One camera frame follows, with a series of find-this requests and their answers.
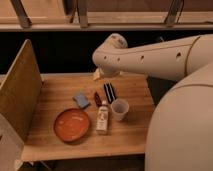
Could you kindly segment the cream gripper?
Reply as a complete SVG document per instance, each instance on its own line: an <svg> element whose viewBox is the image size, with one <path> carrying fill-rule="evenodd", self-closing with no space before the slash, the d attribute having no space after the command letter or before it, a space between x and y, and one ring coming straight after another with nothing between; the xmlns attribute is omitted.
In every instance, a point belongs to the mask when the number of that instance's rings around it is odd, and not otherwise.
<svg viewBox="0 0 213 171"><path fill-rule="evenodd" d="M106 77L106 74L102 71L101 68L97 68L95 70L95 72L93 73L93 80L94 81L97 81L97 80L100 80L100 79L104 79L105 77ZM116 100L116 94L114 92L114 88L113 88L111 83L109 83L109 87L110 87L110 92L111 92L113 100ZM105 91L108 103L111 104L112 103L112 99L111 99L111 96L109 94L109 91L108 91L108 88L107 88L106 84L104 84L104 91Z"/></svg>

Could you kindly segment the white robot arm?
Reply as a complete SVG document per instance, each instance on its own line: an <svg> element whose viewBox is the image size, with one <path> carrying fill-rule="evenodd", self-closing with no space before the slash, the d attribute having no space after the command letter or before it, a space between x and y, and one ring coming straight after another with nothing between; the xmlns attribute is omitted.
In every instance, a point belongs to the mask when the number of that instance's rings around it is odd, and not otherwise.
<svg viewBox="0 0 213 171"><path fill-rule="evenodd" d="M175 82L153 112L145 171L213 171L213 34L130 48L114 33L92 59L96 79L124 71Z"/></svg>

